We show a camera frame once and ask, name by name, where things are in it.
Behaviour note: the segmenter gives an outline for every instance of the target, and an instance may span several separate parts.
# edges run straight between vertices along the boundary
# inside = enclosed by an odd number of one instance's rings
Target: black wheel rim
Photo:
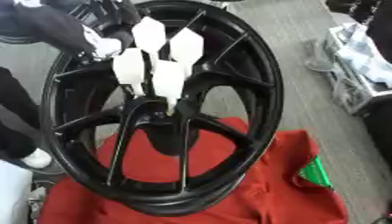
[[[163,22],[169,36],[187,26],[206,40],[206,55],[195,66],[194,75],[185,82],[183,98],[173,117],[159,116],[165,112],[165,99],[149,93],[132,100],[133,95],[126,87],[123,88],[124,105],[102,111],[103,103],[118,87],[110,61],[82,66],[62,54],[45,83],[41,106],[45,139],[69,175],[103,197],[146,214],[195,213],[231,193],[241,183],[246,170],[268,148],[282,114],[281,74],[272,52],[260,36],[230,13],[186,1],[142,3],[138,8],[142,14]],[[200,113],[203,97],[216,86],[233,87],[240,95],[249,117],[247,134]],[[82,130],[91,134],[96,126],[107,123],[121,123],[118,147],[109,169],[89,153],[86,145],[94,148],[91,138],[87,138],[88,143],[81,138]],[[159,125],[174,127],[173,133],[177,134],[180,180],[145,183],[125,178],[120,167],[133,130],[153,132]],[[188,177],[187,145],[192,143],[185,139],[190,128],[218,133],[232,140],[237,148],[210,171]]]

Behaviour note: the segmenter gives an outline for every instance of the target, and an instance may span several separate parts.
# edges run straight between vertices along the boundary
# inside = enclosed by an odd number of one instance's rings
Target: white plastic cap
[[[185,69],[186,76],[192,74],[192,67],[204,53],[204,39],[188,28],[184,28],[170,41],[171,57]]]
[[[143,95],[144,59],[139,48],[128,48],[123,54],[114,57],[113,71],[120,84],[129,84],[135,95]]]
[[[156,53],[166,43],[165,25],[151,18],[144,17],[132,28],[136,46],[147,53]]]
[[[158,60],[157,68],[152,77],[156,95],[166,97],[168,112],[171,114],[181,98],[184,87],[184,69],[175,61]]]

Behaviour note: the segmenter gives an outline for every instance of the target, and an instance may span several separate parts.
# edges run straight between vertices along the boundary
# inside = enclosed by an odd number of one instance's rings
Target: black sleeve
[[[43,4],[39,7],[25,7],[15,5],[16,19],[21,29],[39,41],[46,42],[69,53],[92,54],[95,47],[84,35],[84,28],[80,20]]]

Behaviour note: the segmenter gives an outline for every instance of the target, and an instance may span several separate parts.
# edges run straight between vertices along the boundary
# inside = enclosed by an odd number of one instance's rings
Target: white object
[[[158,52],[166,43],[165,25],[151,18],[144,17],[132,28],[136,46],[150,55],[152,72],[157,67]]]
[[[172,114],[184,87],[183,67],[175,61],[159,60],[152,81],[156,95],[166,97],[168,113]]]
[[[52,157],[44,150],[37,148],[32,154],[21,159],[26,165],[34,169],[43,169],[52,162]]]
[[[380,54],[375,42],[366,34],[367,29],[365,25],[356,24],[354,29],[345,30],[352,33],[337,56],[347,61],[356,73],[392,88],[392,64]]]
[[[185,69],[185,76],[193,73],[193,65],[204,53],[204,39],[199,34],[184,28],[170,41],[171,57]]]
[[[101,61],[115,57],[122,50],[122,43],[116,38],[102,38],[96,31],[83,25],[83,35],[87,42],[95,47],[94,60]]]
[[[131,85],[135,95],[144,94],[144,60],[139,48],[128,48],[123,54],[114,57],[113,71],[120,84]]]
[[[32,172],[0,160],[0,223],[26,224]]]

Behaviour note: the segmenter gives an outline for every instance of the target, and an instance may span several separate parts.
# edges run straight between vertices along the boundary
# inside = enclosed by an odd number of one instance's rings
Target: black bag
[[[392,166],[392,101],[374,105],[364,117],[367,132],[374,145]]]

